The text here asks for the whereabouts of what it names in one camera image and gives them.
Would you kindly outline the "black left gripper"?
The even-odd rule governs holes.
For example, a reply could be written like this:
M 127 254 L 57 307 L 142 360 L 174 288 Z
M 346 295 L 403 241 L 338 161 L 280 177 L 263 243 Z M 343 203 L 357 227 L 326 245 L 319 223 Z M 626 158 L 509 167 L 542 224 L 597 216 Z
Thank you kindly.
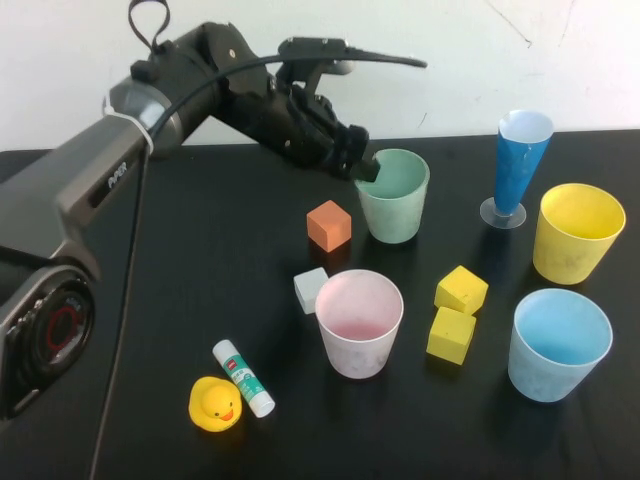
M 271 74 L 259 92 L 226 90 L 214 117 L 302 169 L 369 183 L 381 169 L 375 155 L 363 158 L 365 128 L 342 124 L 325 97 Z

